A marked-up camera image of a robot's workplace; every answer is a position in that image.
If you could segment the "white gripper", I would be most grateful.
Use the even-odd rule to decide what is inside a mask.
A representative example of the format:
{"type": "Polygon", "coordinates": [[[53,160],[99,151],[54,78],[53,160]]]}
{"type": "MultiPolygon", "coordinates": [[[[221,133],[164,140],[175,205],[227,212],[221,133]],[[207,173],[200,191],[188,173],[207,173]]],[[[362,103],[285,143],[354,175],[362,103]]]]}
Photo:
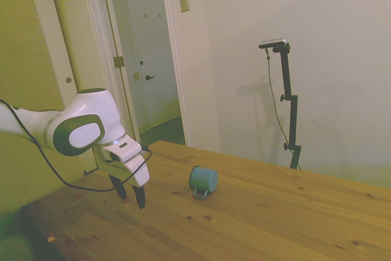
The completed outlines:
{"type": "Polygon", "coordinates": [[[109,178],[117,194],[122,200],[127,198],[126,189],[122,181],[129,178],[140,209],[146,205],[144,185],[149,181],[150,174],[144,163],[145,152],[141,147],[129,145],[110,145],[103,147],[96,145],[93,154],[98,167],[110,174],[109,178]]]}

